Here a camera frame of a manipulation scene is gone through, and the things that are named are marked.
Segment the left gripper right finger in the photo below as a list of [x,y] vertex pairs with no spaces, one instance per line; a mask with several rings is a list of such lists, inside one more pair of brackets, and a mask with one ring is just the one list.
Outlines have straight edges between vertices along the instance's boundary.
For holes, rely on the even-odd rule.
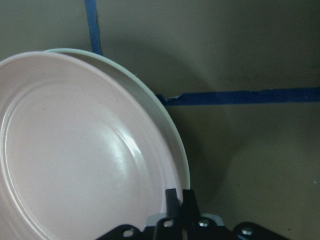
[[224,240],[224,226],[221,221],[209,213],[200,213],[195,192],[182,191],[181,206],[183,228],[187,240]]

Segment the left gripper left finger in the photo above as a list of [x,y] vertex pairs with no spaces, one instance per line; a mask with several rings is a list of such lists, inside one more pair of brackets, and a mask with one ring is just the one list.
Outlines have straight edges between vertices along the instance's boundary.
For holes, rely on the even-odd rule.
[[175,188],[165,190],[166,214],[154,228],[153,240],[182,240],[183,225],[180,218],[180,201]]

